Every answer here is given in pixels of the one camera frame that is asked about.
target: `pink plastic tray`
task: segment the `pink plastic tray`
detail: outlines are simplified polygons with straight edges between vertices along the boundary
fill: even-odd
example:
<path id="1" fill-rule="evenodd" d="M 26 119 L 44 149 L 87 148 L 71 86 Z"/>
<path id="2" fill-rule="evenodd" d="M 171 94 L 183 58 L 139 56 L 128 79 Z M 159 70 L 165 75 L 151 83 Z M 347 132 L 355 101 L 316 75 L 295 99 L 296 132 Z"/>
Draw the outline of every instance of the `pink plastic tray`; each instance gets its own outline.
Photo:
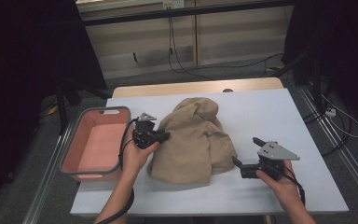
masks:
<path id="1" fill-rule="evenodd" d="M 69 139 L 61 171 L 77 181 L 117 179 L 120 142 L 130 119 L 125 106 L 84 111 Z"/>

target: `white tabletop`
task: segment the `white tabletop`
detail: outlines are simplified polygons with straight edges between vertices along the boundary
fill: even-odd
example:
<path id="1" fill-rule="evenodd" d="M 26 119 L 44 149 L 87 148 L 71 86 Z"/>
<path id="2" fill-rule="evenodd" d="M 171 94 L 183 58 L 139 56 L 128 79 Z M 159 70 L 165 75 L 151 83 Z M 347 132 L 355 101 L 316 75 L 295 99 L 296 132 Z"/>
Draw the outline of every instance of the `white tabletop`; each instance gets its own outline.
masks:
<path id="1" fill-rule="evenodd" d="M 201 93 L 109 99 L 107 106 L 124 105 L 132 118 L 143 112 L 159 122 L 188 97 L 208 97 L 219 104 L 217 118 L 244 164 L 257 163 L 259 147 L 253 137 L 277 141 L 301 157 L 293 161 L 298 182 L 313 214 L 348 211 L 333 177 L 300 117 L 288 90 Z M 96 216 L 116 183 L 83 182 L 71 210 L 73 215 Z M 136 180 L 134 216 L 234 216 L 282 212 L 271 189 L 259 179 L 242 179 L 240 169 L 213 175 L 209 185 L 173 185 L 152 179 L 141 170 Z"/>

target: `crumpled cloth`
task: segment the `crumpled cloth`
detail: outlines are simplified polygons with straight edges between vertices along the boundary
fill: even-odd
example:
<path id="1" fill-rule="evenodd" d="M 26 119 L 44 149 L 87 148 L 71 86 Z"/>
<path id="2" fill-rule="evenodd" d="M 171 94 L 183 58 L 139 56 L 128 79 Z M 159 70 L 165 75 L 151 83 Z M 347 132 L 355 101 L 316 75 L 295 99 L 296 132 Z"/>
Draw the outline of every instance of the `crumpled cloth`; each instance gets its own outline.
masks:
<path id="1" fill-rule="evenodd" d="M 212 173 L 231 170 L 237 152 L 217 119 L 218 104 L 208 98 L 187 98 L 159 124 L 171 133 L 154 152 L 148 174 L 173 184 L 209 183 Z"/>

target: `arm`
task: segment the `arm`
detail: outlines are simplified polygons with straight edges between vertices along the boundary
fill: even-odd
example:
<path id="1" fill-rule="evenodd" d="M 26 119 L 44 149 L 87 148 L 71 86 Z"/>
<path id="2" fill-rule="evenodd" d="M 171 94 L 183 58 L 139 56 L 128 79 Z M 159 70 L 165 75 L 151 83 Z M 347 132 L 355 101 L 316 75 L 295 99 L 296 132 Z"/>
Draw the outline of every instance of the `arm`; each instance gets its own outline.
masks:
<path id="1" fill-rule="evenodd" d="M 284 166 L 293 172 L 292 163 L 290 161 L 285 161 Z M 285 170 L 285 174 L 293 177 L 287 170 Z M 272 188 L 282 209 L 286 211 L 293 224 L 316 224 L 301 202 L 295 183 L 284 177 L 275 181 L 261 170 L 256 171 L 256 175 Z"/>
<path id="2" fill-rule="evenodd" d="M 127 139 L 132 139 L 132 132 L 127 134 Z M 111 217 L 113 214 L 121 210 L 129 201 L 131 196 L 131 191 L 135 179 L 139 171 L 144 167 L 147 157 L 153 153 L 159 146 L 159 143 L 156 142 L 152 146 L 146 149 L 139 149 L 133 141 L 130 141 L 125 150 L 123 157 L 123 169 L 120 178 L 118 179 L 117 185 L 107 200 L 103 210 L 94 223 L 99 223 L 105 220 L 108 217 Z M 111 223 L 119 224 L 125 223 L 127 219 L 127 214 L 119 217 Z"/>

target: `wooden table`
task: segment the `wooden table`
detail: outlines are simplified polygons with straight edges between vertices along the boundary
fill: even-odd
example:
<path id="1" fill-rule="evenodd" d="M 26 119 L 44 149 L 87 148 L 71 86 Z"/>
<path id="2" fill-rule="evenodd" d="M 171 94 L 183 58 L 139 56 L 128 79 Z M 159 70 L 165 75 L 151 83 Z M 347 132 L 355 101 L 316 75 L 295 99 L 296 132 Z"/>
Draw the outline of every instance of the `wooden table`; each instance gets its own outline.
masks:
<path id="1" fill-rule="evenodd" d="M 210 93 L 222 92 L 224 90 L 261 91 L 274 89 L 283 89 L 281 81 L 276 77 L 263 77 L 118 87 L 113 92 L 113 97 L 159 96 L 200 92 Z"/>

